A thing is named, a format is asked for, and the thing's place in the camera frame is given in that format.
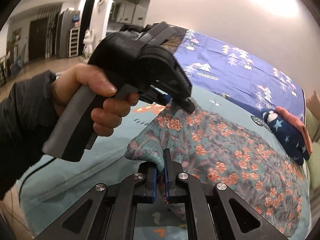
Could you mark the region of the left forearm black sleeve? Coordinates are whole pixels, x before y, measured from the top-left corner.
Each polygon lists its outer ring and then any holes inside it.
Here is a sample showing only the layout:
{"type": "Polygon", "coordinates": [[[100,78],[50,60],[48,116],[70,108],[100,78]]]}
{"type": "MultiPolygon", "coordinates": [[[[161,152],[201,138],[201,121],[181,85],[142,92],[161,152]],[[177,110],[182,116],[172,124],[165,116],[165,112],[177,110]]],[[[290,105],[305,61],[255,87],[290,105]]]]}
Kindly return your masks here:
{"type": "Polygon", "coordinates": [[[50,71],[15,83],[1,102],[1,197],[43,156],[58,116],[52,101],[56,75],[50,71]]]}

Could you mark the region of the person's left hand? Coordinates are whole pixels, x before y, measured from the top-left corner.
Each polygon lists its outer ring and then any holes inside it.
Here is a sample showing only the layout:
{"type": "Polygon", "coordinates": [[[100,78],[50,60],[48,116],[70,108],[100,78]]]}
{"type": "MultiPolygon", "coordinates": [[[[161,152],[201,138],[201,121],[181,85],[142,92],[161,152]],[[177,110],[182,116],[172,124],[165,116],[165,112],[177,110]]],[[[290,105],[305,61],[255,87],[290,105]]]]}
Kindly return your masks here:
{"type": "Polygon", "coordinates": [[[79,63],[63,72],[52,84],[52,100],[58,116],[63,113],[82,85],[88,86],[106,99],[101,107],[91,112],[93,129],[99,136],[111,136],[114,129],[120,126],[122,118],[129,114],[131,107],[139,100],[137,93],[131,93],[124,100],[113,98],[117,89],[107,79],[103,70],[94,65],[79,63]]]}

